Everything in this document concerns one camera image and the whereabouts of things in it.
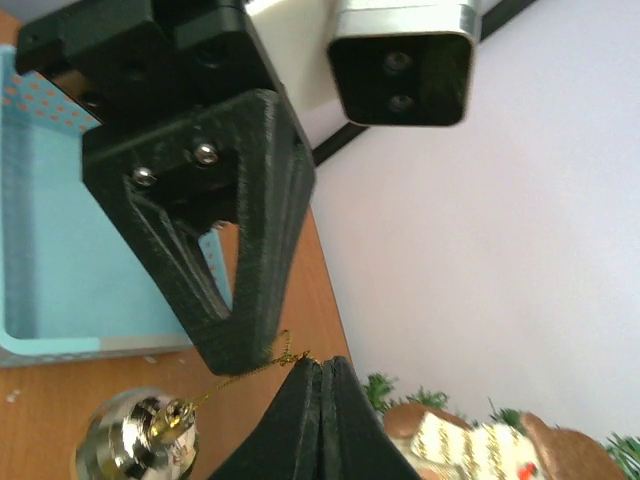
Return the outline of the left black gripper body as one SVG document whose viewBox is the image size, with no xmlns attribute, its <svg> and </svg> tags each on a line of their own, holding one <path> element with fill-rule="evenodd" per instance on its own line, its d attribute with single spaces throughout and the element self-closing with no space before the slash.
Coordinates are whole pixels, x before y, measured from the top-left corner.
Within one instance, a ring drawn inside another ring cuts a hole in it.
<svg viewBox="0 0 640 480">
<path fill-rule="evenodd" d="M 77 1 L 20 28 L 15 70 L 129 125 L 280 88 L 242 1 Z"/>
</svg>

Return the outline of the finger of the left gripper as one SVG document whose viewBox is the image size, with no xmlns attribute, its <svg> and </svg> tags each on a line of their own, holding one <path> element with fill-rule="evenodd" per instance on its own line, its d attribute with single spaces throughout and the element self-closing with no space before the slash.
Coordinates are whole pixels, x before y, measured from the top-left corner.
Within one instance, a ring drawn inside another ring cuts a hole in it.
<svg viewBox="0 0 640 480">
<path fill-rule="evenodd" d="M 285 99 L 256 89 L 140 130 L 100 126 L 82 177 L 208 369 L 263 365 L 315 182 Z"/>
</svg>

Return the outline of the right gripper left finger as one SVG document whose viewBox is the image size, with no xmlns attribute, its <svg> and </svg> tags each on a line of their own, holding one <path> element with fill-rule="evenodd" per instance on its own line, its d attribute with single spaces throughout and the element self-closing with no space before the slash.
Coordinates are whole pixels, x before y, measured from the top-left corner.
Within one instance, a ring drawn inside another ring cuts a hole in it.
<svg viewBox="0 0 640 480">
<path fill-rule="evenodd" d="M 214 480 L 306 480 L 316 474 L 321 416 L 321 367 L 298 361 L 262 419 Z"/>
</svg>

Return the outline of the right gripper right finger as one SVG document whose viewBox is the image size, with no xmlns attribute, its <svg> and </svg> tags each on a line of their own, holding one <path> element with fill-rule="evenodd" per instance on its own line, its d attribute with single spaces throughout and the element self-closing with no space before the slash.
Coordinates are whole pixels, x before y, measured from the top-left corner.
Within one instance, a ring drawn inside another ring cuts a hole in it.
<svg viewBox="0 0 640 480">
<path fill-rule="evenodd" d="M 351 363 L 323 365 L 319 477 L 326 480 L 413 480 L 419 475 L 383 430 Z"/>
</svg>

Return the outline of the snowman ornament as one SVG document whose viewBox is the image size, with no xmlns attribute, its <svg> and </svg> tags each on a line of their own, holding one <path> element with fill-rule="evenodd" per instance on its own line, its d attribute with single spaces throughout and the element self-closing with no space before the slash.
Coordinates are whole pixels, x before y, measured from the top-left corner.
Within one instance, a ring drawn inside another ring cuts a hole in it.
<svg viewBox="0 0 640 480">
<path fill-rule="evenodd" d="M 421 479 L 625 479 L 601 444 L 532 413 L 520 429 L 476 426 L 419 403 L 389 409 L 384 431 Z"/>
</svg>

